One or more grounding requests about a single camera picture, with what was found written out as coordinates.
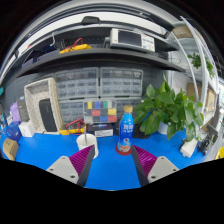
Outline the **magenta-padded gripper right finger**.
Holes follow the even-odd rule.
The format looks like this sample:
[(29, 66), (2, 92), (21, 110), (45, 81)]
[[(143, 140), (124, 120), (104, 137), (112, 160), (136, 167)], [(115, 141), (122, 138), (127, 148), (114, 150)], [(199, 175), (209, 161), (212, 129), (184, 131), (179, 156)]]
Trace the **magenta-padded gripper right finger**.
[(131, 155), (141, 186), (155, 182), (178, 171), (178, 168), (165, 156), (156, 157), (138, 146), (132, 146)]

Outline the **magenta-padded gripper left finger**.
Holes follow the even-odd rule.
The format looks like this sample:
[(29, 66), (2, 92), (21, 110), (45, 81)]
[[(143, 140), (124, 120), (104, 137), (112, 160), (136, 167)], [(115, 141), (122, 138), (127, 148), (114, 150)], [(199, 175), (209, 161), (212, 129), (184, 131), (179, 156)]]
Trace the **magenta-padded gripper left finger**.
[(47, 169), (47, 171), (84, 187), (88, 179), (94, 155), (95, 146), (90, 145), (70, 157), (61, 156)]

